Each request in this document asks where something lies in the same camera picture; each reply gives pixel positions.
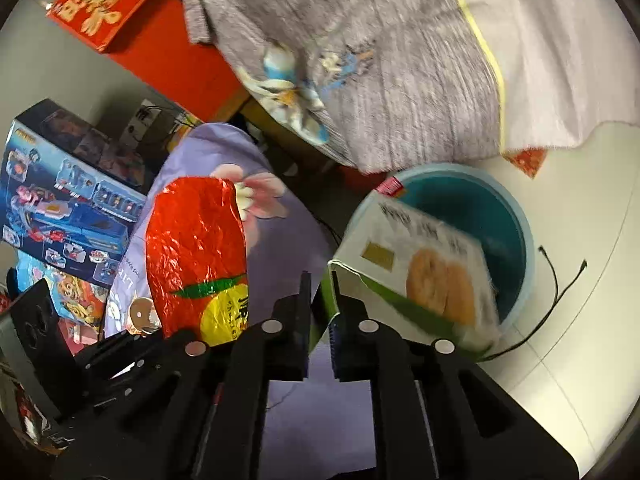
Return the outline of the blue toy box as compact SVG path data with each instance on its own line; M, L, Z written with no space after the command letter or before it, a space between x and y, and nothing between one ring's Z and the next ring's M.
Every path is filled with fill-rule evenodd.
M1 161L1 234L81 280L113 284L153 181L138 153L44 99L17 115Z

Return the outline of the grey cartoon print garment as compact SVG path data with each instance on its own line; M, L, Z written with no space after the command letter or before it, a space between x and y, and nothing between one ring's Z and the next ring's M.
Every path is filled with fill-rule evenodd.
M500 72L461 0L182 0L279 125L365 174L495 156Z

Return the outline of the pale pink cloth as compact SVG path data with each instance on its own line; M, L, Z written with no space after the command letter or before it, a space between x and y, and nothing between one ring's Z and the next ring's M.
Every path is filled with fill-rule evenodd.
M639 41L615 0L457 0L494 71L499 150L638 125Z

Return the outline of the colourful toy box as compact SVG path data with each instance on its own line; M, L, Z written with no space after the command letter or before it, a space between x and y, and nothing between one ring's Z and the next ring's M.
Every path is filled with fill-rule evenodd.
M16 264L18 290L24 292L40 280L48 284L53 307L64 322L65 336L74 344L95 344L102 333L108 289L20 252Z

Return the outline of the red gift box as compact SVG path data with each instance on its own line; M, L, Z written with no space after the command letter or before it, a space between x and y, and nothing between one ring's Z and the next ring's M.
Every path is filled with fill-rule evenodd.
M189 40L181 0L54 0L48 17L202 122L248 99L217 48Z

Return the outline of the green white cookie box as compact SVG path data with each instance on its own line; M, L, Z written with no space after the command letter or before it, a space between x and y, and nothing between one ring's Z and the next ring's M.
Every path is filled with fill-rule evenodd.
M340 312L337 281L358 278L423 333L483 354L501 336L482 245L445 221L372 192L321 282L329 316Z

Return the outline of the red yellow snack bag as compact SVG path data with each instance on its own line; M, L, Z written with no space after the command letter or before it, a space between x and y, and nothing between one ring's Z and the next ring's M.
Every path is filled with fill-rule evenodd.
M155 197L145 232L146 277L166 337L192 330L209 346L247 328L243 223L229 180L182 177Z

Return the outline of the teal plastic trash bin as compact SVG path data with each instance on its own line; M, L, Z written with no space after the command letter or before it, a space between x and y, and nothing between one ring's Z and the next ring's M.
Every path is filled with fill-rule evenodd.
M499 330L506 332L533 290L536 256L526 215L511 193L486 171L457 164L399 171L376 190L480 242L496 292Z

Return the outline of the red paper scrap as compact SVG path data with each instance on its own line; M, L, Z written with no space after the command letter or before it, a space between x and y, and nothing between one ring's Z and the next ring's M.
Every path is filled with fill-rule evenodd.
M529 179L533 179L544 164L548 151L542 148L531 148L509 154L504 154L503 158L518 168Z

